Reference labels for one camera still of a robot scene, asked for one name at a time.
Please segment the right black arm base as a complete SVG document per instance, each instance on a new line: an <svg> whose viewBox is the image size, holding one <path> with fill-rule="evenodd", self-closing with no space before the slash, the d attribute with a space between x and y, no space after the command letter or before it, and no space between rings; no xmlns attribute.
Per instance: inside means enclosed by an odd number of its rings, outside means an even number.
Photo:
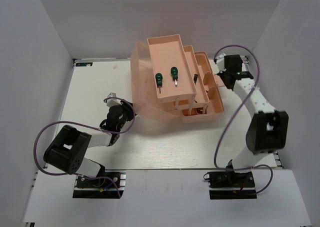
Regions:
<svg viewBox="0 0 320 227"><path fill-rule="evenodd" d="M212 171L203 175L208 182L211 200L246 200L256 199L256 185L252 172L237 173Z"/></svg>

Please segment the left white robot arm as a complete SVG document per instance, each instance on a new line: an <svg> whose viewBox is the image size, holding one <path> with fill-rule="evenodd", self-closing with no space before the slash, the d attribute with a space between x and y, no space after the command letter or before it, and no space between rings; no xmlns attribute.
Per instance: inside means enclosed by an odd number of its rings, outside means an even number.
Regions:
<svg viewBox="0 0 320 227"><path fill-rule="evenodd" d="M109 107L106 119L99 127L92 127L72 121L64 121L64 126L55 136L43 155L43 160L69 175L88 178L99 187L105 183L106 168L85 158L92 147L113 146L127 131L122 128L127 122L133 123L136 112L133 104L118 97L108 97L104 102Z"/></svg>

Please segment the pink plastic toolbox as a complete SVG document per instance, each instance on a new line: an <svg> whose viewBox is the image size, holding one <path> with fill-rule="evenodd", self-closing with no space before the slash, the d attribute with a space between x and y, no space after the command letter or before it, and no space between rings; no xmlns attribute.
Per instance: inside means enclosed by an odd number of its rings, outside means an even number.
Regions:
<svg viewBox="0 0 320 227"><path fill-rule="evenodd" d="M183 45L179 34L138 41L130 57L133 107L160 122L212 122L224 114L219 88L204 51Z"/></svg>

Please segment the small dark hex key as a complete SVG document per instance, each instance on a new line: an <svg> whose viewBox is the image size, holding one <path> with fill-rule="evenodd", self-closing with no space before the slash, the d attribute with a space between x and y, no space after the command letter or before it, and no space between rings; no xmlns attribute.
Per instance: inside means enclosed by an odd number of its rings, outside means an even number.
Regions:
<svg viewBox="0 0 320 227"><path fill-rule="evenodd" d="M198 114L201 114L201 115L205 113L203 107L197 108L197 109L196 109L196 112L197 112Z"/></svg>

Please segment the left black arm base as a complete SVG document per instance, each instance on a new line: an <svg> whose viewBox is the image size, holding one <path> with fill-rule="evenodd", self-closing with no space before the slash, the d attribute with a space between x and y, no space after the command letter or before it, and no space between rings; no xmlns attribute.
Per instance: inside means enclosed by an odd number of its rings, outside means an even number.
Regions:
<svg viewBox="0 0 320 227"><path fill-rule="evenodd" d="M126 185L125 170L106 170L105 176L112 179L87 179L77 176L73 199L120 199Z"/></svg>

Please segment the black green precision screwdriver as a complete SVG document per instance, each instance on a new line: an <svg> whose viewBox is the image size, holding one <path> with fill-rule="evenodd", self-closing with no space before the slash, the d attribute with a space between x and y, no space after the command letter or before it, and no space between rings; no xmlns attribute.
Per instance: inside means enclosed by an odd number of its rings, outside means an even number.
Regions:
<svg viewBox="0 0 320 227"><path fill-rule="evenodd" d="M194 74L193 76L193 82L196 84L197 80L198 80L199 75L198 74Z"/></svg>

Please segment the green orange stubby screwdriver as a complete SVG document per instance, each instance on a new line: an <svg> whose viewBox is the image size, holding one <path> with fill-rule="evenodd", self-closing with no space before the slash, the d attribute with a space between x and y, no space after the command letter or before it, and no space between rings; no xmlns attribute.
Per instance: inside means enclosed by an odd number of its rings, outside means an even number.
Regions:
<svg viewBox="0 0 320 227"><path fill-rule="evenodd" d="M174 85L175 85L175 87L177 87L178 86L178 77L179 77L178 76L178 73L179 73L178 68L173 66L170 69L170 73L171 73L171 77L172 77L172 80L174 82Z"/></svg>

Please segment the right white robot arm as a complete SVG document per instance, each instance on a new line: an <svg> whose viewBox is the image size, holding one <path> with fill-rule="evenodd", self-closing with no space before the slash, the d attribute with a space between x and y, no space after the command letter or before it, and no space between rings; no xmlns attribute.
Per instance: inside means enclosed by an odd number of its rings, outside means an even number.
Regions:
<svg viewBox="0 0 320 227"><path fill-rule="evenodd" d="M285 147L289 115L284 110L276 110L267 101L253 75L243 70L240 55L221 54L215 63L224 86L241 99L241 105L246 107L251 116L245 135L246 146L230 160L228 165L232 170L225 174L226 182L236 187L243 182L243 173L248 172L267 155Z"/></svg>

